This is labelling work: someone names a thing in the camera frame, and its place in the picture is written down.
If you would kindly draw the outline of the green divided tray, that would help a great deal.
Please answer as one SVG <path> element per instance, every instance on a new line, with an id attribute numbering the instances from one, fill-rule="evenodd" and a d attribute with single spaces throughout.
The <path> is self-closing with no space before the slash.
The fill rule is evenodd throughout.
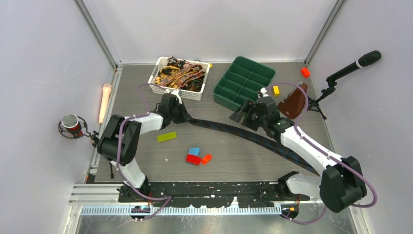
<path id="1" fill-rule="evenodd" d="M 246 100 L 256 101 L 258 91 L 268 86 L 275 75 L 274 69 L 238 56 L 213 89 L 214 101 L 237 111 Z"/>

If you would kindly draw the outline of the navy brown striped tie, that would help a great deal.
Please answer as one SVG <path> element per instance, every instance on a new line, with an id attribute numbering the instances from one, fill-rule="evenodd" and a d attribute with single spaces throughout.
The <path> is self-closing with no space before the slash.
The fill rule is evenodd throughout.
<path id="1" fill-rule="evenodd" d="M 202 119 L 192 119 L 189 121 L 190 124 L 198 127 L 203 127 L 207 129 L 212 129 L 224 133 L 233 134 L 235 136 L 244 138 L 248 141 L 256 143 L 257 145 L 264 147 L 283 158 L 295 163 L 296 165 L 308 170 L 309 172 L 319 176 L 319 173 L 308 163 L 306 162 L 301 156 L 295 153 L 293 150 L 283 146 L 282 144 L 263 137 L 259 134 L 232 126 L 224 123 L 209 121 L 209 120 L 202 120 Z"/>

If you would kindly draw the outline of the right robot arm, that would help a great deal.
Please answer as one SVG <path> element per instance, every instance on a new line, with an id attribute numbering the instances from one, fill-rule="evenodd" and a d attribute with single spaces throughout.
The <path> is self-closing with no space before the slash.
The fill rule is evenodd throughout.
<path id="1" fill-rule="evenodd" d="M 339 213 L 367 195 L 358 160 L 352 156 L 344 158 L 311 139 L 293 120 L 281 117 L 271 97 L 255 102 L 246 100 L 229 118 L 254 131 L 262 128 L 267 136 L 298 154 L 318 173 L 319 176 L 286 175 L 278 186 L 282 199 L 291 200 L 298 194 L 311 196 Z"/>

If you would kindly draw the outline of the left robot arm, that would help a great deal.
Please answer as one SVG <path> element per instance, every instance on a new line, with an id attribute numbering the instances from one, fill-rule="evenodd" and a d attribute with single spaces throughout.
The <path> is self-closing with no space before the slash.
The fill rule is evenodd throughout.
<path id="1" fill-rule="evenodd" d="M 172 122 L 188 122 L 191 116 L 186 111 L 180 91 L 165 92 L 154 111 L 140 117 L 112 115 L 97 144 L 97 152 L 115 166 L 124 184 L 131 189 L 131 196 L 138 202 L 150 194 L 147 176 L 135 159 L 139 137 L 142 134 L 165 129 Z"/>

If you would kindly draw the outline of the pile of patterned ties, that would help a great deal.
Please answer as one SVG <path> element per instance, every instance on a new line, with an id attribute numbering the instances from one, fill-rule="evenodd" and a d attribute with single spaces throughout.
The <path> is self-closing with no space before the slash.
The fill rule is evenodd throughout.
<path id="1" fill-rule="evenodd" d="M 169 57 L 166 66 L 158 72 L 154 83 L 168 88 L 200 92 L 205 76 L 206 69 L 202 65 Z"/>

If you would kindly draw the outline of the lime green flat block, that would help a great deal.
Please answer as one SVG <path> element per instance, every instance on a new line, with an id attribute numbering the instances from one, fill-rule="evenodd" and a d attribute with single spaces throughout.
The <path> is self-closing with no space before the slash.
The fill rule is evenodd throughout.
<path id="1" fill-rule="evenodd" d="M 158 143 L 161 143 L 161 142 L 165 142 L 165 141 L 172 140 L 172 139 L 175 139 L 175 138 L 177 138 L 177 133 L 175 131 L 173 131 L 173 132 L 168 132 L 168 133 L 158 135 L 156 137 L 156 141 Z"/>

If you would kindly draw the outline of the yellow block near tray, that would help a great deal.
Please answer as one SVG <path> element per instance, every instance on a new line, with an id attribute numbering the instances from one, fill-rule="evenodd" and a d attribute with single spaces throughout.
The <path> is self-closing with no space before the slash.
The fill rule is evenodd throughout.
<path id="1" fill-rule="evenodd" d="M 272 87 L 272 93 L 273 93 L 273 96 L 275 97 L 278 97 L 280 95 L 280 89 L 277 85 L 274 85 Z"/>

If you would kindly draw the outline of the blue block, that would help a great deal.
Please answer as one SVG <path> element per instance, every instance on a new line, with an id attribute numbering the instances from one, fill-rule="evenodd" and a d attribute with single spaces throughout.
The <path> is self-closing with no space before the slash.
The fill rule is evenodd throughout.
<path id="1" fill-rule="evenodd" d="M 194 155 L 194 156 L 198 156 L 200 152 L 199 148 L 190 148 L 188 151 L 189 155 Z"/>

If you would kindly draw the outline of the white perforated basket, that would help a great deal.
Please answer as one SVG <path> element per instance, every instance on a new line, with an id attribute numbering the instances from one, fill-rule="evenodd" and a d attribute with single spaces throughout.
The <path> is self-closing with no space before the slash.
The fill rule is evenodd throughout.
<path id="1" fill-rule="evenodd" d="M 149 80 L 148 80 L 148 84 L 150 84 L 150 88 L 152 89 L 152 91 L 155 94 L 163 94 L 166 89 L 169 89 L 171 91 L 175 90 L 174 88 L 163 87 L 163 86 L 156 85 L 154 83 L 155 78 L 156 78 L 158 72 L 160 71 L 160 69 L 163 68 L 164 66 L 166 66 L 167 59 L 168 59 L 168 57 L 160 57 L 157 60 L 157 62 L 155 64 L 155 67 L 154 67 L 154 69 L 153 69 L 153 71 L 150 75 Z M 206 81 L 207 81 L 207 76 L 208 76 L 208 73 L 209 73 L 209 69 L 212 67 L 212 65 L 210 63 L 205 63 L 205 62 L 200 62 L 200 61 L 191 61 L 191 60 L 187 60 L 187 61 L 195 63 L 195 64 L 202 65 L 203 68 L 206 69 L 206 76 L 205 76 L 204 83 L 202 85 L 202 88 L 201 88 L 200 92 L 186 91 L 186 90 L 181 90 L 180 89 L 181 90 L 180 95 L 181 95 L 182 98 L 200 101 L 201 98 L 202 98 L 203 91 L 204 91 L 205 86 L 206 86 Z"/>

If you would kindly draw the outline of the orange-red small block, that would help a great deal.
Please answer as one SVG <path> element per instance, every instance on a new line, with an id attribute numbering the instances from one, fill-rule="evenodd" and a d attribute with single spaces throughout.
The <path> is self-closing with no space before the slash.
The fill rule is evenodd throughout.
<path id="1" fill-rule="evenodd" d="M 207 164 L 209 161 L 211 161 L 212 158 L 213 158 L 213 156 L 212 156 L 211 154 L 207 154 L 207 155 L 205 155 L 205 156 L 202 158 L 201 163 L 205 165 L 205 164 Z"/>

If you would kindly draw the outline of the red block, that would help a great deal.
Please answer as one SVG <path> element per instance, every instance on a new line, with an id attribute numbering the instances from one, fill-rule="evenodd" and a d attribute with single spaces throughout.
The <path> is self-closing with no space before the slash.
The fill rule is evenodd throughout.
<path id="1" fill-rule="evenodd" d="M 186 163 L 192 164 L 192 165 L 199 165 L 201 163 L 202 159 L 198 156 L 187 154 L 186 156 Z"/>

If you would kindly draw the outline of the black microphone tripod right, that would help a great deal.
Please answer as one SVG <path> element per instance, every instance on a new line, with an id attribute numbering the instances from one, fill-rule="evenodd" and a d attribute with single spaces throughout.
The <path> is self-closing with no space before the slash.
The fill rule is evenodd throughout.
<path id="1" fill-rule="evenodd" d="M 324 115 L 323 111 L 321 110 L 319 103 L 323 99 L 325 99 L 326 97 L 331 95 L 336 90 L 335 86 L 337 85 L 336 81 L 328 80 L 327 83 L 328 83 L 328 87 L 321 91 L 321 96 L 318 99 L 308 98 L 308 104 L 309 105 L 307 107 L 308 111 L 313 111 L 313 112 L 320 113 L 323 120 L 326 120 L 327 117 Z"/>

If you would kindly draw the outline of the orange block in corner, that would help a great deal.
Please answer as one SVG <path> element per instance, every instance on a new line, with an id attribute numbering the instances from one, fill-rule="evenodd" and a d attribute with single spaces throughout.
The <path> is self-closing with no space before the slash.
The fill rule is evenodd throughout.
<path id="1" fill-rule="evenodd" d="M 304 78 L 310 77 L 310 72 L 309 72 L 309 70 L 308 70 L 307 68 L 302 68 L 300 72 L 301 72 L 301 75 L 302 75 Z"/>

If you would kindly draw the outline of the red silver studio microphone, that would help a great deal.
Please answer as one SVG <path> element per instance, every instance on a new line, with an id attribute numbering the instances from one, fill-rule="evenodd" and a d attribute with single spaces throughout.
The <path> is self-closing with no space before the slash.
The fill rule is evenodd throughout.
<path id="1" fill-rule="evenodd" d="M 66 114 L 58 123 L 58 132 L 67 139 L 91 137 L 86 120 L 75 114 Z"/>

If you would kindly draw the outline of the black handheld microphone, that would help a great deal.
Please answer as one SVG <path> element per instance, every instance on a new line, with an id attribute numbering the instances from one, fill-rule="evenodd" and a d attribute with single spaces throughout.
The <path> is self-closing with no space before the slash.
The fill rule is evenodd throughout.
<path id="1" fill-rule="evenodd" d="M 374 50 L 362 55 L 355 62 L 347 65 L 346 67 L 340 69 L 339 71 L 328 76 L 326 82 L 328 87 L 334 87 L 337 84 L 337 80 L 364 67 L 370 66 L 375 62 L 379 61 L 382 57 L 382 54 L 378 50 Z"/>

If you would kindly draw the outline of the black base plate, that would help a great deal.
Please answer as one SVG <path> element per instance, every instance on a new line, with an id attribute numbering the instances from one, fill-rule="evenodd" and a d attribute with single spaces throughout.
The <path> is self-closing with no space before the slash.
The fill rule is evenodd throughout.
<path id="1" fill-rule="evenodd" d="M 241 208 L 270 207 L 272 202 L 309 201 L 306 195 L 287 192 L 286 187 L 276 182 L 152 182 L 142 190 L 149 199 L 138 195 L 132 188 L 122 185 L 118 200 L 121 203 L 148 202 L 154 207 L 164 204 L 163 198 L 170 196 L 166 205 L 174 208 L 221 208 L 237 201 Z"/>

